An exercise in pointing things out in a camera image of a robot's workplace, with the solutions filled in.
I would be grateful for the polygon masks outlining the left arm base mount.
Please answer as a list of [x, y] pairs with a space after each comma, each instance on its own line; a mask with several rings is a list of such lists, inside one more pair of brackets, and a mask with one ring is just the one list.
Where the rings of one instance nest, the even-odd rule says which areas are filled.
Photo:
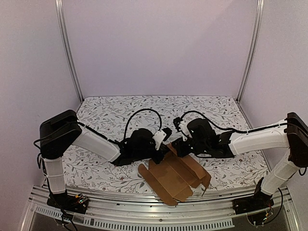
[[60, 194], [50, 193], [47, 205], [65, 211], [86, 214], [89, 201], [89, 197], [81, 193], [77, 195], [69, 195], [67, 192]]

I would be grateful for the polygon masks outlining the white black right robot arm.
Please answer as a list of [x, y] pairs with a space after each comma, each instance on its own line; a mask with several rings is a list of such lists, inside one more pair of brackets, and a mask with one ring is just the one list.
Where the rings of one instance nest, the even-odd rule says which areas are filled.
[[286, 153], [274, 169], [259, 180], [249, 206], [259, 210], [276, 190], [296, 172], [308, 167], [308, 126], [295, 112], [276, 123], [250, 130], [222, 128], [204, 114], [189, 122], [184, 116], [173, 120], [181, 138], [172, 142], [179, 157], [233, 158], [251, 151], [284, 148]]

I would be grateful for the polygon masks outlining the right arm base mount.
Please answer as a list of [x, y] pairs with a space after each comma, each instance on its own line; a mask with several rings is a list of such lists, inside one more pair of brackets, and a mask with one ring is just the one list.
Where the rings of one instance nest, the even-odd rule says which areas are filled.
[[232, 201], [235, 214], [249, 213], [274, 205], [272, 195], [279, 188], [278, 180], [261, 178], [251, 196], [237, 198]]

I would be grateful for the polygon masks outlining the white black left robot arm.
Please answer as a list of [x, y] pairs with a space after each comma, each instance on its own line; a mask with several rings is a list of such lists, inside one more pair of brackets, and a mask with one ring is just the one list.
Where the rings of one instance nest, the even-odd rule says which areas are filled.
[[43, 167], [47, 177], [53, 201], [61, 208], [71, 205], [64, 181], [62, 156], [70, 146], [81, 147], [99, 155], [115, 166], [127, 166], [136, 161], [152, 159], [159, 164], [168, 148], [164, 142], [170, 137], [170, 128], [163, 128], [159, 119], [159, 129], [152, 133], [146, 128], [139, 128], [130, 137], [113, 141], [91, 127], [79, 122], [73, 110], [64, 111], [39, 127], [40, 138], [33, 142], [40, 151], [38, 166]]

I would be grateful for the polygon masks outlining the brown cardboard paper box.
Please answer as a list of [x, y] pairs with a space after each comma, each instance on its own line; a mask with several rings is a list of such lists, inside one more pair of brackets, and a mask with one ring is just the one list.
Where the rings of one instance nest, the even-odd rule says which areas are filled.
[[140, 164], [138, 172], [164, 204], [176, 206], [193, 195], [192, 189], [200, 185], [207, 189], [211, 176], [190, 155], [178, 157], [171, 144], [167, 147], [169, 152], [162, 162], [150, 160], [148, 167]]

